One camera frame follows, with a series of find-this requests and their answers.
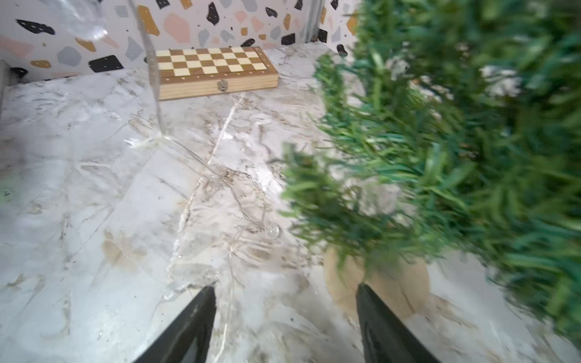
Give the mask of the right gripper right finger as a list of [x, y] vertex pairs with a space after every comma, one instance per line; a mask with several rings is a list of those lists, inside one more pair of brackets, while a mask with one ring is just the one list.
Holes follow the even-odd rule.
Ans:
[[365, 283], [357, 287], [356, 309], [367, 363], [439, 363]]

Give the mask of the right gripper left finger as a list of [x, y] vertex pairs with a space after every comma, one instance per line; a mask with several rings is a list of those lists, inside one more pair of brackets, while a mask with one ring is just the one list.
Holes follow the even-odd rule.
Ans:
[[205, 363], [216, 317], [216, 294], [206, 286], [136, 363]]

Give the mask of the small green christmas tree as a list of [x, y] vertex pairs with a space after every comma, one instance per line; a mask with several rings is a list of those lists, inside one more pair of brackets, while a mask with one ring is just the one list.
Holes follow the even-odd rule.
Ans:
[[337, 156], [284, 149], [291, 233], [365, 267], [475, 255], [580, 344], [580, 3], [363, 1], [319, 58]]

